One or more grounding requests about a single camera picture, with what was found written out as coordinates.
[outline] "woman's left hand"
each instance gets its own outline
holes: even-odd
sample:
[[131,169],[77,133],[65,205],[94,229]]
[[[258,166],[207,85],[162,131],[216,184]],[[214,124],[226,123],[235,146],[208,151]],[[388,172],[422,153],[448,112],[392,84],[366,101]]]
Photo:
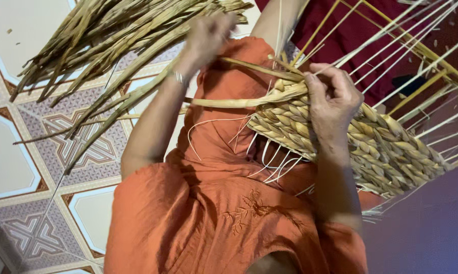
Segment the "woman's left hand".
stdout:
[[235,13],[216,13],[194,20],[180,63],[190,63],[199,70],[212,62],[236,23]]

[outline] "orange clothing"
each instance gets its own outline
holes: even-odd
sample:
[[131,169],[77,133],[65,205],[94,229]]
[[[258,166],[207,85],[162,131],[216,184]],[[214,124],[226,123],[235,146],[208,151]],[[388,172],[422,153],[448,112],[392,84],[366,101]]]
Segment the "orange clothing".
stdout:
[[[231,40],[222,55],[271,67],[273,50],[252,37]],[[256,98],[268,75],[216,62],[201,71],[196,98]],[[341,224],[316,226],[309,196],[315,165],[262,182],[271,172],[248,159],[251,109],[191,106],[167,163],[148,165],[114,193],[105,273],[243,273],[270,252],[286,251],[302,273],[366,273],[365,246]],[[237,137],[233,137],[243,128]]]

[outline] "woven basket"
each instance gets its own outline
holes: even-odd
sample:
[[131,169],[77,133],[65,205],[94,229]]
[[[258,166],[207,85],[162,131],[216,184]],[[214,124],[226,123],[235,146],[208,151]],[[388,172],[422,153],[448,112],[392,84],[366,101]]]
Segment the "woven basket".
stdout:
[[[285,102],[258,105],[248,127],[311,161],[318,141],[308,121],[305,84],[279,80],[273,96],[299,90]],[[396,120],[362,104],[348,128],[351,165],[364,191],[391,198],[442,175],[444,159],[407,132]]]

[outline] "bracelet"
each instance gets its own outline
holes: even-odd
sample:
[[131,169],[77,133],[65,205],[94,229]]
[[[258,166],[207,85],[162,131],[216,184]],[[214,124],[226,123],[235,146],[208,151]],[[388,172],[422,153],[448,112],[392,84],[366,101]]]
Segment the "bracelet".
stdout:
[[170,77],[170,76],[175,76],[175,80],[177,82],[179,82],[180,84],[182,84],[186,88],[189,87],[189,82],[178,71],[171,70],[170,72],[168,72],[168,77]]

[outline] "embroidered floral design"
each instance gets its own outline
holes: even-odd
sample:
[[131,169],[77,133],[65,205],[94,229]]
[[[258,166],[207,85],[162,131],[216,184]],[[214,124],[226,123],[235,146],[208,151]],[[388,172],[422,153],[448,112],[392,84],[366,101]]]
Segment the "embroidered floral design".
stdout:
[[248,197],[242,196],[243,202],[248,206],[248,208],[238,207],[236,211],[226,212],[224,216],[226,218],[230,217],[233,221],[232,225],[232,234],[236,235],[240,233],[243,229],[244,224],[242,221],[250,214],[252,217],[264,217],[270,214],[281,214],[289,219],[296,227],[301,228],[302,224],[300,221],[296,220],[292,214],[288,212],[288,209],[282,206],[267,206],[263,205],[263,200],[260,199],[259,191],[251,190]]

